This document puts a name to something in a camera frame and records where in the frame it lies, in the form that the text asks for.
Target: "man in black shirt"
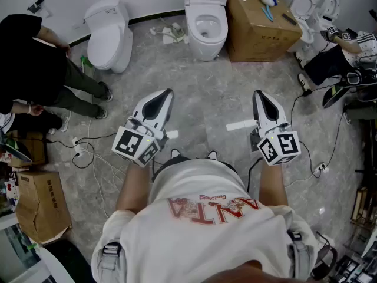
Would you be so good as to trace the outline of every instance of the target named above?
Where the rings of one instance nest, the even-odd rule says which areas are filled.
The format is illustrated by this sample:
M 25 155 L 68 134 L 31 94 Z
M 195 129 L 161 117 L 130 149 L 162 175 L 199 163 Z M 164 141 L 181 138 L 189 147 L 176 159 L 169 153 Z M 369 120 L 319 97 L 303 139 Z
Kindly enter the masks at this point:
M 1 64 L 5 70 L 0 92 L 0 113 L 29 113 L 21 99 L 42 106 L 66 108 L 83 116 L 103 119 L 107 111 L 80 100 L 65 86 L 96 98 L 111 101 L 113 95 L 104 82 L 89 78 L 69 60 L 70 46 L 32 15 L 9 15 L 0 22 Z M 55 47 L 43 44 L 41 39 Z

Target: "white t-shirt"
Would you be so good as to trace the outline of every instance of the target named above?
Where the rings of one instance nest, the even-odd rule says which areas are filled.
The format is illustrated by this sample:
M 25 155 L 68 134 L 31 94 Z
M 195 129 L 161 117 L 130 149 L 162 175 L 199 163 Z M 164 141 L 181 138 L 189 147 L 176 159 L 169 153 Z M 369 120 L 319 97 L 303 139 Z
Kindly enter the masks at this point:
M 3 133 L 7 133 L 9 128 L 11 128 L 13 121 L 14 121 L 15 114 L 8 113 L 2 114 L 0 113 L 0 128 L 2 127 Z
M 224 164 L 189 160 L 170 166 L 157 176 L 149 201 L 137 215 L 118 211 L 106 221 L 92 257 L 97 282 L 98 253 L 111 241 L 125 251 L 121 283 L 198 283 L 251 260 L 268 274 L 292 276 L 292 240 L 279 215 L 292 209 L 251 199 Z M 310 227 L 294 213 L 293 226 L 305 244 L 316 246 Z
M 358 43 L 362 52 L 359 54 L 351 54 L 347 50 L 343 50 L 343 54 L 346 57 L 347 62 L 352 67 L 357 67 L 360 57 L 363 57 L 361 59 L 362 62 L 374 62 L 377 59 L 377 41 L 373 34 L 370 34 L 368 32 L 359 31 L 358 36 L 354 40 L 348 40 L 350 43 Z

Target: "brown cardboard box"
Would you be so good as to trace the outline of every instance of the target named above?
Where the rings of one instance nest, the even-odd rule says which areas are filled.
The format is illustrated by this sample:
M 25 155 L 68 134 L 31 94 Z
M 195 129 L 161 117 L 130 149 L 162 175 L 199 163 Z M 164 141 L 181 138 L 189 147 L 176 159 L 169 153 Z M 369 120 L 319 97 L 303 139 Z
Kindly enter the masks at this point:
M 274 62 L 302 35 L 299 24 L 292 25 L 282 14 L 295 20 L 287 5 L 278 0 L 271 7 L 271 22 L 260 0 L 227 0 L 227 50 L 231 62 Z
M 16 215 L 21 230 L 43 243 L 71 226 L 57 172 L 18 172 L 19 201 Z
M 30 152 L 33 162 L 23 162 L 21 159 L 12 156 L 11 162 L 8 163 L 9 167 L 30 167 L 36 164 L 46 164 L 44 143 L 39 140 L 31 140 L 42 139 L 42 133 L 28 132 L 25 135 L 20 135 L 18 131 L 12 131 L 11 137 L 13 137 L 16 142 L 20 142 L 25 145 Z

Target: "gray tile floor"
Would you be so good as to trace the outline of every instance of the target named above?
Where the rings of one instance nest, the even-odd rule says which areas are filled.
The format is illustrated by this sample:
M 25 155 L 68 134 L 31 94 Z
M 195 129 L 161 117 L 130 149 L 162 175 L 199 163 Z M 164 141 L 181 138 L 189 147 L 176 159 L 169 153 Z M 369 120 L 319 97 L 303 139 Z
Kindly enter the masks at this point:
M 186 28 L 184 16 L 167 18 Z M 108 83 L 114 93 L 114 100 L 101 103 L 109 116 L 105 120 L 89 120 L 77 114 L 72 115 L 66 133 L 57 133 L 53 140 L 71 144 L 73 137 L 103 136 L 117 131 L 131 114 L 136 102 L 153 91 L 172 88 L 175 93 L 173 113 L 167 131 L 178 130 L 179 138 L 170 140 L 166 148 L 157 155 L 156 161 L 165 162 L 173 147 L 191 158 L 205 157 L 210 150 L 217 150 L 219 157 L 232 164 L 245 183 L 249 167 L 260 157 L 250 151 L 249 129 L 227 131 L 226 124 L 253 118 L 252 95 L 257 89 L 264 90 L 285 109 L 290 119 L 294 99 L 302 93 L 296 80 L 300 68 L 290 54 L 274 63 L 230 63 L 226 50 L 212 62 L 193 59 L 185 43 L 164 45 L 162 36 L 153 36 L 149 29 L 162 30 L 160 20 L 147 21 L 130 28 L 134 33 L 133 51 L 128 68 L 122 74 L 110 71 L 96 72 L 97 79 Z M 72 49 L 73 61 L 80 63 L 80 56 L 86 54 L 87 42 Z M 327 81 L 333 84 L 336 80 Z M 91 97 L 77 91 L 87 100 Z M 329 109 L 322 108 L 325 90 L 300 98 L 293 112 L 293 127 L 310 150 L 313 166 L 327 163 L 333 150 L 336 129 L 343 103 L 338 102 Z M 95 152 L 115 168 L 127 164 L 111 152 L 113 137 L 92 140 Z M 49 170 L 57 170 L 72 217 L 72 229 L 68 237 L 89 260 L 98 241 L 106 215 L 103 211 L 99 185 L 107 214 L 114 211 L 115 201 L 124 175 L 114 177 L 116 169 L 96 158 L 94 167 L 77 169 L 71 159 L 72 149 L 60 144 L 49 145 Z M 86 154 L 76 163 L 85 165 L 90 160 Z M 361 176 L 354 169 L 362 165 L 361 137 L 358 123 L 340 126 L 335 154 L 329 172 L 319 179 L 311 178 L 287 187 L 290 205 L 304 217 L 313 229 L 320 230 L 336 242 L 342 252 L 342 244 L 350 237 L 352 227 L 350 213 L 356 188 Z M 302 155 L 284 168 L 285 185 L 310 176 L 309 158 L 305 148 Z M 260 164 L 252 172 L 250 195 L 258 198 Z

